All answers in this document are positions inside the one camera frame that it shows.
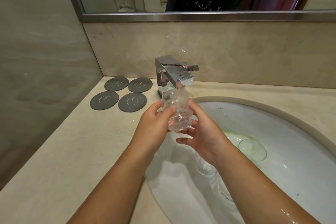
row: white sink basin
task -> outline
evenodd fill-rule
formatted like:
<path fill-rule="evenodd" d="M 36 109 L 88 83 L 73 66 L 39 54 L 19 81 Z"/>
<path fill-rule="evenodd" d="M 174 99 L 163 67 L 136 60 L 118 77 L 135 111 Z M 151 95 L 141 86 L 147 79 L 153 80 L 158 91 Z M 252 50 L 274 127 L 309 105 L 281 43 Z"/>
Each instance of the white sink basin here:
<path fill-rule="evenodd" d="M 240 104 L 202 102 L 200 106 L 238 145 L 247 137 L 267 151 L 261 170 L 322 224 L 336 219 L 336 158 L 288 121 Z M 173 224 L 244 223 L 214 189 L 215 178 L 202 176 L 194 150 L 167 135 L 146 171 L 155 199 Z"/>

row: left hand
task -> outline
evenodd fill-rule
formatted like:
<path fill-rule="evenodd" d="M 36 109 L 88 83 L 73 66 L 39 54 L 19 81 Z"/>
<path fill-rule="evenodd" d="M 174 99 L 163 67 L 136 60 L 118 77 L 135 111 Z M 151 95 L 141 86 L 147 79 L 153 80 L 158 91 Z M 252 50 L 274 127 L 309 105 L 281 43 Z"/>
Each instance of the left hand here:
<path fill-rule="evenodd" d="M 161 101 L 152 104 L 141 116 L 129 145 L 131 148 L 151 155 L 159 149 L 168 132 L 168 121 L 176 111 L 172 106 L 157 112 L 161 105 Z"/>

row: faucet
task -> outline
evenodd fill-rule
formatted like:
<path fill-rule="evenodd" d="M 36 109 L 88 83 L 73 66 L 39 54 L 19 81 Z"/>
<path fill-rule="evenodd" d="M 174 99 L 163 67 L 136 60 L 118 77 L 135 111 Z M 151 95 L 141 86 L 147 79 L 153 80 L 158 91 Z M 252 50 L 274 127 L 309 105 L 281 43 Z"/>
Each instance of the faucet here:
<path fill-rule="evenodd" d="M 186 62 L 179 63 L 172 55 L 155 59 L 158 95 L 168 90 L 183 88 L 194 83 L 192 71 L 199 71 L 198 65 L 189 66 Z"/>

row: right forearm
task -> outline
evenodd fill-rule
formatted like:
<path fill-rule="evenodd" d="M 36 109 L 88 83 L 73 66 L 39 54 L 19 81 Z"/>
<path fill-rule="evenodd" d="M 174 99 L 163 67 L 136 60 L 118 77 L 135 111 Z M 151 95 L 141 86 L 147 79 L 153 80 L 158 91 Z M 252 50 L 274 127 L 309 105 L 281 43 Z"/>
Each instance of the right forearm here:
<path fill-rule="evenodd" d="M 224 141 L 215 167 L 246 224 L 318 223 L 228 139 Z"/>

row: metal mirror frame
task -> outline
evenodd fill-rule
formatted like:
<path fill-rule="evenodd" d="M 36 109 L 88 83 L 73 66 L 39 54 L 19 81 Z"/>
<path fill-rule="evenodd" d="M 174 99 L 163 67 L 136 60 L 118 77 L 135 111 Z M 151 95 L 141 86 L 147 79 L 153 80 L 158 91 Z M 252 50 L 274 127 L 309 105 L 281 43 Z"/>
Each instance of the metal mirror frame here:
<path fill-rule="evenodd" d="M 336 10 L 150 12 L 87 14 L 81 0 L 71 0 L 80 22 L 302 21 L 336 22 Z"/>

